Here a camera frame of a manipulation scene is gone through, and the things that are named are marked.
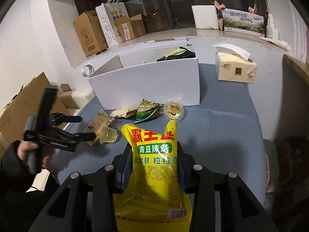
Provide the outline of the left hand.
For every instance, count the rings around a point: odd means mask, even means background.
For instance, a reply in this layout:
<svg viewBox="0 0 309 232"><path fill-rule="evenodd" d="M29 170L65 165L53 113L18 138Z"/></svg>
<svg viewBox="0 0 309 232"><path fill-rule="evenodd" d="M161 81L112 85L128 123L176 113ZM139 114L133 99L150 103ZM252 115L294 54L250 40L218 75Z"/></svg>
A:
<svg viewBox="0 0 309 232"><path fill-rule="evenodd" d="M39 145L35 142L30 141L21 141L18 148L17 148L17 156L21 161L24 163L28 162L28 157L32 150L36 150L39 148ZM47 165L50 163L52 157L54 156L54 149L53 148L46 148L44 151L44 156L42 158L42 168L46 168Z"/></svg>

